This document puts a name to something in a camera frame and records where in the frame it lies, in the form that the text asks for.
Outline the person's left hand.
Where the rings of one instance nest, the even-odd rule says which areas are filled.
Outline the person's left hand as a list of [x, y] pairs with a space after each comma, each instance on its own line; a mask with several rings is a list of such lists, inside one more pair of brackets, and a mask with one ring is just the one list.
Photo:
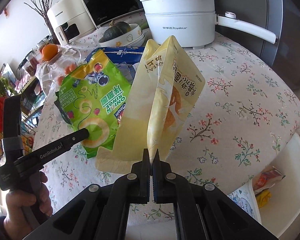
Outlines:
[[[48, 181], [45, 173], [40, 172], [40, 180], [42, 185], [39, 191], [39, 209], [50, 217], [53, 208], [49, 191], [45, 186]], [[33, 230], [26, 220], [22, 208], [33, 206], [36, 201], [37, 198], [34, 194], [22, 190], [15, 190], [6, 195], [7, 217], [4, 219], [4, 228], [10, 239], [23, 239]]]

